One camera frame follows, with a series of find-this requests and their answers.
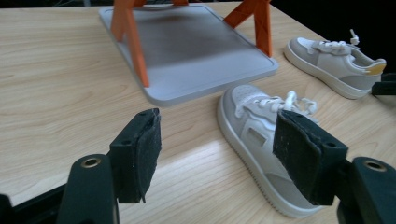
white sneaker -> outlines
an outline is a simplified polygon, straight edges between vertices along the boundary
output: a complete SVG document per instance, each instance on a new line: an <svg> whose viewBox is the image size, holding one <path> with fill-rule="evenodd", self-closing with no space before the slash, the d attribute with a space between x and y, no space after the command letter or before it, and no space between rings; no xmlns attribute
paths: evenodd
<svg viewBox="0 0 396 224"><path fill-rule="evenodd" d="M293 38L284 49L286 58L296 67L319 78L338 94L358 99L370 92L380 79L387 62L373 60L355 45L358 37L351 30L352 44L344 41L314 41Z"/></svg>
<svg viewBox="0 0 396 224"><path fill-rule="evenodd" d="M315 121L310 115L316 111L316 103L308 99L298 100L294 91L290 91L283 101L252 85L241 85L222 95L218 122L225 138L272 206L289 217L306 217L316 213L320 207L312 205L301 194L273 154L279 109L291 110Z"/></svg>

shoe sole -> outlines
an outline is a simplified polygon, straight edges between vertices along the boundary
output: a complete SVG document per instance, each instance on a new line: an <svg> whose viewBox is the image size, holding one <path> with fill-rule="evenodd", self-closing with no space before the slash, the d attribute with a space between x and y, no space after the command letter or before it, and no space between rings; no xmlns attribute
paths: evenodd
<svg viewBox="0 0 396 224"><path fill-rule="evenodd" d="M223 108L223 96L221 96L217 111L220 129L226 140L230 143L233 151L246 165L265 199L279 213L287 217L307 217L315 214L320 209L320 206L315 207L314 209L303 209L285 201L282 196L279 195L276 189L271 185L271 182L268 180L268 178L266 178L265 175L262 175L259 168L260 165L254 160L253 156L248 152L248 149L245 147L245 145L238 140L239 137L233 131L230 123L226 119Z"/></svg>
<svg viewBox="0 0 396 224"><path fill-rule="evenodd" d="M290 47L290 43L285 47L284 54L286 58L297 68L323 81L326 85L336 91L338 94L347 99L356 100L368 94L370 90L359 90L347 85L345 82L332 76L330 73L316 67L306 60L296 55Z"/></svg>

orange chair leg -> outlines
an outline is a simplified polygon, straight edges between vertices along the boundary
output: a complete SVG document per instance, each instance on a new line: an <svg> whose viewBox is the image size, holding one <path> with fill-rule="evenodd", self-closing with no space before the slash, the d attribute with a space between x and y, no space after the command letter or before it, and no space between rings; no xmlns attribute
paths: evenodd
<svg viewBox="0 0 396 224"><path fill-rule="evenodd" d="M272 57L270 0L244 0L224 21L235 28L254 14L256 46Z"/></svg>
<svg viewBox="0 0 396 224"><path fill-rule="evenodd" d="M262 52L272 57L272 37L270 22L270 1L259 0L254 10L254 27L256 32L256 46Z"/></svg>
<svg viewBox="0 0 396 224"><path fill-rule="evenodd" d="M137 33L134 13L132 11L134 2L135 0L115 0L113 18L111 21L111 33L119 42L122 41L123 36L126 35L134 70L140 77L143 86L149 87L146 63Z"/></svg>

shoelace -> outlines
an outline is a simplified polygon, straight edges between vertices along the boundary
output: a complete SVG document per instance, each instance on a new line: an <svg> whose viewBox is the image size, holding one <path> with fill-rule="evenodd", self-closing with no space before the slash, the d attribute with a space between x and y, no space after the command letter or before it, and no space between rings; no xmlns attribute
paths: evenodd
<svg viewBox="0 0 396 224"><path fill-rule="evenodd" d="M356 45L359 44L359 37L355 35L355 32L350 29L350 33L352 34L352 38L350 38L350 45L347 44L345 41L321 41L319 44L324 45L325 48L331 48L331 49L345 49L346 46L353 46L354 48L357 48Z"/></svg>
<svg viewBox="0 0 396 224"><path fill-rule="evenodd" d="M289 91L286 100L279 96L274 96L266 100L259 101L259 106L264 108L271 104L271 112L276 113L279 109L285 109L299 113L304 116L312 115L317 111L317 103L307 98L298 98L295 91Z"/></svg>

gray sneaker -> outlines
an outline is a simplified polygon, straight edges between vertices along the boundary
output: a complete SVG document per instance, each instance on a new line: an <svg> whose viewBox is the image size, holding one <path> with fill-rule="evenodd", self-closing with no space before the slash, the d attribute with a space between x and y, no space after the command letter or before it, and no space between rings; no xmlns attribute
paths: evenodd
<svg viewBox="0 0 396 224"><path fill-rule="evenodd" d="M294 91L282 100L277 96L270 97L252 85L241 85L222 95L218 122L225 138L271 205L286 216L306 217L316 213L320 207L312 205L301 194L273 154L279 109L291 110L315 121L310 115L316 111L316 103L298 99Z"/></svg>
<svg viewBox="0 0 396 224"><path fill-rule="evenodd" d="M353 30L351 33L352 44L296 37L284 48L284 54L294 66L322 80L338 94L358 99L379 81L387 62L364 55L355 46L359 38Z"/></svg>

